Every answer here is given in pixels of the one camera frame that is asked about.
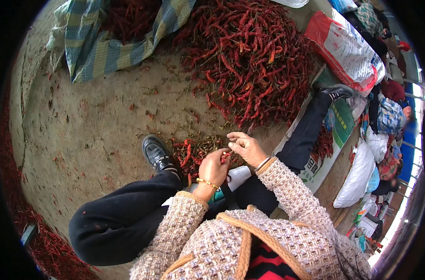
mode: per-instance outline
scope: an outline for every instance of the knit cardigan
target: knit cardigan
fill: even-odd
[[[354,271],[371,278],[366,255],[334,229],[296,174],[274,157],[257,176],[291,221],[270,219],[249,205],[202,223],[208,204],[180,191],[135,260],[130,279],[244,279],[252,238],[267,244],[300,279],[344,279],[343,270],[350,279]]]

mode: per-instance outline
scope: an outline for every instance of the dirt floor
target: dirt floor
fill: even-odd
[[[179,55],[164,43],[154,61],[89,82],[71,84],[67,67],[49,76],[52,68],[44,46],[54,25],[53,11],[62,3],[48,2],[19,50],[11,79],[10,131],[15,161],[25,176],[26,199],[69,239],[69,221],[82,204],[154,173],[142,156],[144,135],[157,132],[163,139],[184,139],[187,133],[225,136],[229,130],[220,128],[225,121],[219,111],[208,110],[204,93],[197,98],[190,93],[189,74],[179,72]],[[311,1],[307,9],[291,12],[299,29],[305,29],[305,19],[318,9],[324,8]],[[176,74],[167,70],[169,59]],[[200,115],[200,124],[193,121],[190,109]],[[146,111],[156,114],[153,120]],[[260,127],[253,137],[265,151],[272,151],[286,131],[285,125]],[[316,192],[344,234],[354,209],[336,210],[331,202],[349,171],[358,135],[356,127]],[[130,267],[101,267],[97,273],[101,279],[127,279]]]

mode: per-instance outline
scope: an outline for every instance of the woman's right hand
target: woman's right hand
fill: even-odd
[[[256,139],[243,132],[231,132],[226,135],[231,141],[228,147],[239,154],[249,165],[258,167],[267,158]]]

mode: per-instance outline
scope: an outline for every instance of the shoe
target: shoe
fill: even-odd
[[[154,134],[147,135],[142,140],[142,153],[156,172],[174,167],[163,141]]]
[[[354,94],[354,90],[352,88],[343,84],[320,87],[318,92],[328,95],[332,99],[332,102],[340,98],[350,98]]]

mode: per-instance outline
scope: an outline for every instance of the gold bracelet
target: gold bracelet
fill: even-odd
[[[213,184],[213,183],[211,183],[209,181],[206,181],[204,179],[201,179],[201,178],[197,178],[197,182],[205,183],[205,184],[208,184],[208,185],[210,185],[210,186],[212,186],[212,187],[214,187],[216,189],[219,189],[219,187],[217,187],[215,184]]]

